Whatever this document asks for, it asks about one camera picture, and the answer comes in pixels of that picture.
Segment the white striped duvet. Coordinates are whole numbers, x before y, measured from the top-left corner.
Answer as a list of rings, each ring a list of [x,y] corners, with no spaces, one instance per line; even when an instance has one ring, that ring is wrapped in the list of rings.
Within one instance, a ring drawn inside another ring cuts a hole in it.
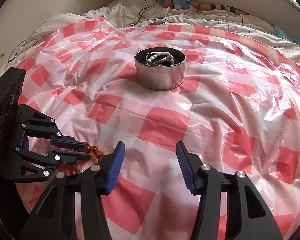
[[[117,0],[107,7],[91,10],[83,15],[69,12],[52,16],[41,22],[38,27],[29,29],[29,37],[25,38],[25,41],[17,47],[11,63],[0,63],[0,77],[7,68],[29,55],[35,46],[43,43],[57,29],[80,20],[101,17],[117,29],[130,28],[134,24],[138,27],[146,26],[161,21],[166,24],[200,25],[229,31],[271,46],[300,66],[300,45],[289,41],[287,37],[280,34],[280,30],[277,27],[255,16],[235,15],[228,10],[214,9],[204,12],[198,11],[196,7],[191,7],[189,10],[174,10],[156,5],[147,9],[146,18],[138,22],[139,10],[144,5],[145,0]]]

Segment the black phone on bed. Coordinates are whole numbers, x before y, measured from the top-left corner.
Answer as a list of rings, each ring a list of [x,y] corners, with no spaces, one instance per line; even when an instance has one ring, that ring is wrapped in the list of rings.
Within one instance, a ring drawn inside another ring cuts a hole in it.
[[[153,25],[162,25],[162,24],[165,24],[165,22],[164,21],[156,21],[156,22],[150,23],[149,25],[153,26]]]

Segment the round metal tin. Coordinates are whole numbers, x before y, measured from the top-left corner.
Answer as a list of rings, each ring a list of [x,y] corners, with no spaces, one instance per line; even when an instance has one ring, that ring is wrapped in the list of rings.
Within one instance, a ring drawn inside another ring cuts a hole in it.
[[[135,57],[136,80],[150,90],[172,90],[185,78],[186,56],[168,47],[152,47],[139,51]]]

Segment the blue plastic bag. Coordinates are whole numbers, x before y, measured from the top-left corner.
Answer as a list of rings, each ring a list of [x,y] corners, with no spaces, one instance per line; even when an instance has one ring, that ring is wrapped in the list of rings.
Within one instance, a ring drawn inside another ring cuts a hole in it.
[[[275,26],[275,25],[272,25],[272,26],[275,29],[275,33],[276,33],[277,37],[283,38],[283,39],[285,39],[289,42],[296,43],[298,46],[300,46],[300,40],[292,39],[286,33],[284,33],[280,28],[278,28],[277,26]]]

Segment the striped pillow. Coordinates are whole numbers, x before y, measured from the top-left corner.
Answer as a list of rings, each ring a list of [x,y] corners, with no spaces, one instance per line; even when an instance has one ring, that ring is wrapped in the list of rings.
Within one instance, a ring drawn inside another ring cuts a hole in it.
[[[249,13],[238,9],[236,7],[229,7],[226,5],[217,5],[217,4],[198,4],[196,2],[192,2],[191,3],[193,7],[195,7],[195,9],[197,11],[211,11],[211,10],[224,10],[224,11],[228,11],[228,12],[232,12],[235,15],[250,15]]]

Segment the pink checkered plastic sheet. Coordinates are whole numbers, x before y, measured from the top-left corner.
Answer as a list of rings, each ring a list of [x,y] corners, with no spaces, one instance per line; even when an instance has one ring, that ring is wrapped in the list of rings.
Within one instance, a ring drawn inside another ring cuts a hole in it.
[[[172,90],[136,80],[134,57],[168,47],[186,56]],[[102,18],[54,31],[13,67],[26,70],[20,103],[62,133],[126,157],[103,197],[113,239],[188,239],[199,199],[175,155],[186,148],[215,169],[244,171],[284,239],[300,224],[300,66],[252,38],[193,25],[117,29]]]

